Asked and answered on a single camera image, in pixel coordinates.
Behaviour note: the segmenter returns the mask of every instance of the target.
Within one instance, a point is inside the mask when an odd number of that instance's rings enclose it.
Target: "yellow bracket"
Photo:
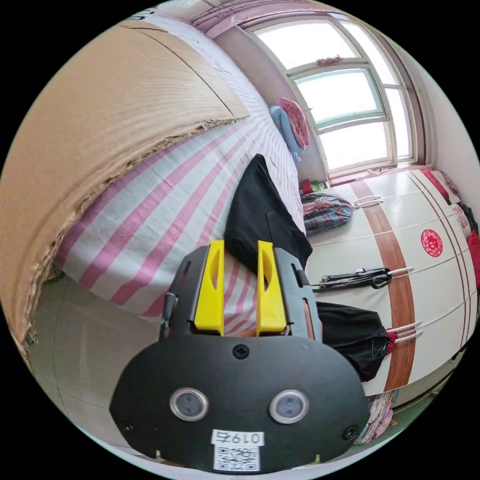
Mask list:
[[[256,336],[259,337],[266,333],[279,334],[285,328],[287,328],[287,316],[277,272],[274,246],[267,241],[259,241]]]
[[[224,262],[223,240],[210,243],[198,294],[194,325],[197,330],[224,335]]]

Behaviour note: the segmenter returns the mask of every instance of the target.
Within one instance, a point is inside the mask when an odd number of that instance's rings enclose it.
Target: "white label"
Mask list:
[[[258,446],[214,445],[213,469],[220,472],[259,472],[260,448]]]
[[[213,430],[211,443],[221,447],[263,447],[264,433],[262,431],[229,431]]]

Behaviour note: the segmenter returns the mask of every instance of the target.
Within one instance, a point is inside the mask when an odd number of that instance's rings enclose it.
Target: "cardboard box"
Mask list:
[[[144,21],[114,26],[60,69],[0,180],[0,299],[24,359],[41,285],[86,208],[151,153],[248,116],[194,49]]]

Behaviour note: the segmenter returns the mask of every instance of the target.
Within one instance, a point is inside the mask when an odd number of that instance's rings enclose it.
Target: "pillow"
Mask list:
[[[458,196],[458,191],[456,187],[453,185],[452,181],[450,179],[449,182],[445,178],[445,174],[441,172],[440,170],[432,170],[431,171],[432,175],[438,180],[438,182],[441,184],[441,186],[446,190],[448,193],[448,198],[450,200],[450,203],[452,204],[459,204],[460,203],[460,198]]]
[[[456,203],[451,205],[450,208],[453,210],[453,213],[455,214],[456,219],[461,226],[461,230],[463,232],[463,235],[465,236],[465,240],[468,242],[470,240],[470,235],[472,234],[472,229],[470,228],[470,224],[467,216],[465,215],[465,212]]]
[[[476,287],[480,289],[480,238],[475,231],[471,233],[468,241],[473,271],[475,272]]]
[[[452,201],[450,200],[450,195],[442,183],[438,180],[432,170],[422,170],[421,171],[433,184],[433,186],[440,192],[440,195],[445,199],[445,201],[450,205]]]
[[[309,127],[307,125],[307,119],[305,118],[304,111],[300,105],[288,98],[279,98],[276,104],[285,110],[290,121],[291,129],[295,135],[296,141],[303,149],[310,143]]]

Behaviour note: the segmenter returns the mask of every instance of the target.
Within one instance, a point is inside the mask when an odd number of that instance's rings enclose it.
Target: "red object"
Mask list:
[[[390,339],[390,343],[388,344],[388,347],[386,349],[387,354],[389,354],[395,348],[395,340],[398,339],[399,335],[398,335],[398,333],[396,333],[394,331],[390,331],[388,329],[387,329],[386,332],[388,334],[388,338]]]
[[[303,190],[304,194],[312,194],[314,192],[310,180],[304,180],[301,183],[301,189]]]
[[[468,241],[473,271],[475,272],[476,287],[480,289],[480,238],[476,231],[472,231]]]
[[[445,190],[444,186],[435,178],[431,170],[421,170],[423,174],[433,183],[435,188],[440,192],[441,196],[445,201],[450,205],[450,196],[449,193]]]
[[[421,233],[421,246],[431,257],[439,257],[444,251],[444,244],[440,235],[430,229]]]

